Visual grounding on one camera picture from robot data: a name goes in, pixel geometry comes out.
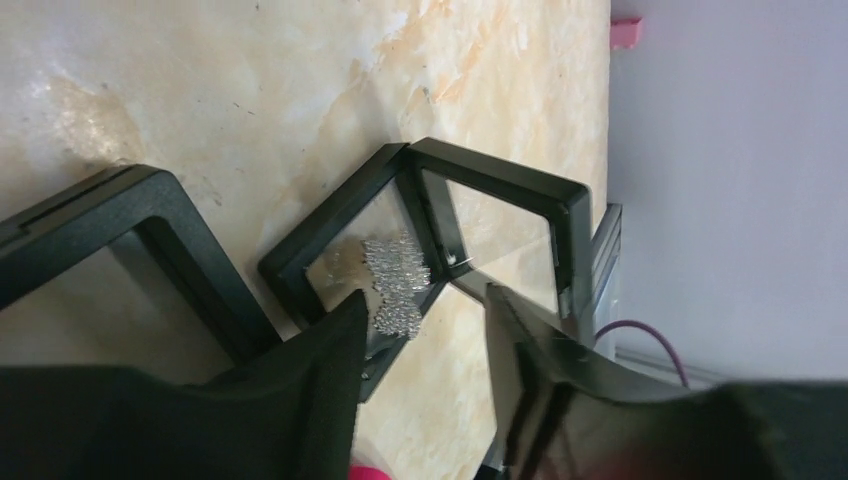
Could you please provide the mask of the white silver brooch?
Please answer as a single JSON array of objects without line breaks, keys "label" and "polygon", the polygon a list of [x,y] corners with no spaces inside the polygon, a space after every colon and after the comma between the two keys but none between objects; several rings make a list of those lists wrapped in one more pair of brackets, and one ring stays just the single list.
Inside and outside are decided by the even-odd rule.
[{"label": "white silver brooch", "polygon": [[417,241],[402,231],[392,237],[367,238],[362,244],[364,263],[380,297],[374,328],[383,335],[415,338],[423,321],[415,295],[430,286],[430,269]]}]

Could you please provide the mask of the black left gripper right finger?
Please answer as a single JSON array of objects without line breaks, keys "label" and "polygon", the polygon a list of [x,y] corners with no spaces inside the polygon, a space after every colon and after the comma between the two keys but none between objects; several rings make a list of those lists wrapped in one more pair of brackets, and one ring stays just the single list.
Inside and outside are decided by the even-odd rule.
[{"label": "black left gripper right finger", "polygon": [[547,324],[507,287],[484,297],[496,441],[511,479],[843,479],[847,386],[674,386]]}]

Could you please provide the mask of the magenta garment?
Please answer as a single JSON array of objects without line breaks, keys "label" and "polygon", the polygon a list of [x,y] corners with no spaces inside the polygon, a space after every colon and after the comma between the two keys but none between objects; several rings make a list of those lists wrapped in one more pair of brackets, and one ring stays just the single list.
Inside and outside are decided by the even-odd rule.
[{"label": "magenta garment", "polygon": [[391,480],[391,477],[379,468],[355,464],[348,471],[348,480]]}]

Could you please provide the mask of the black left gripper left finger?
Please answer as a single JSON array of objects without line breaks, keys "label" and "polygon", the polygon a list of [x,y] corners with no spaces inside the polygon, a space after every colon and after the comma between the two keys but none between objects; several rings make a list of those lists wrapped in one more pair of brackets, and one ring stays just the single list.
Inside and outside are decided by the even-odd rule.
[{"label": "black left gripper left finger", "polygon": [[5,479],[343,479],[368,312],[313,327],[203,385],[117,366],[1,372]]}]

